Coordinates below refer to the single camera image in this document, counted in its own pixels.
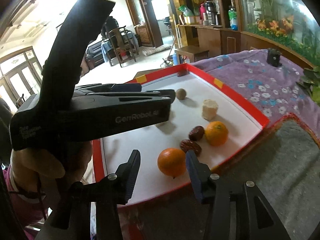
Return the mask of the person's left hand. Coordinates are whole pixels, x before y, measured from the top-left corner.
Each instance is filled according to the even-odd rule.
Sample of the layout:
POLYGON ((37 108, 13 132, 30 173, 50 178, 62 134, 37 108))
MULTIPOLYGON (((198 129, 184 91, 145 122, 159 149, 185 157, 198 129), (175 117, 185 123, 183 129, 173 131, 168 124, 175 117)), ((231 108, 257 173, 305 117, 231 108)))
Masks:
POLYGON ((57 144, 44 149, 26 148, 12 151, 10 165, 14 182, 27 193, 37 192, 38 181, 47 196, 53 193, 57 179, 65 179, 67 185, 80 181, 92 158, 90 141, 57 144))

